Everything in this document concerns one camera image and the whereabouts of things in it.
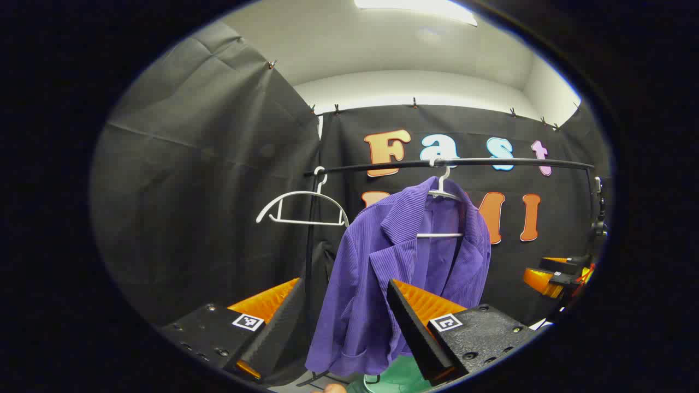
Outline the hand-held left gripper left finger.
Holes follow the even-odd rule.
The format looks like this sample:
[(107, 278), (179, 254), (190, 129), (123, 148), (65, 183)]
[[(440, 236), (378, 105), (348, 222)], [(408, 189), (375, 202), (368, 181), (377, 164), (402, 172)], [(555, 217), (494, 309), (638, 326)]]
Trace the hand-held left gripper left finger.
[(207, 303), (159, 330), (203, 363), (262, 383), (282, 358), (304, 300), (304, 279), (294, 278), (230, 306)]

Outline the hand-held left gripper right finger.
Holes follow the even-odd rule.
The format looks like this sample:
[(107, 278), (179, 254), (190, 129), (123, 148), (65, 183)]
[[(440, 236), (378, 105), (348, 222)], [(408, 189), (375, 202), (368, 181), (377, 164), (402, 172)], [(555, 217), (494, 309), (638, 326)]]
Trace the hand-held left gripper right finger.
[(496, 366), (538, 334), (494, 306), (464, 308), (397, 279), (387, 286), (387, 301), (423, 378), (432, 386)]

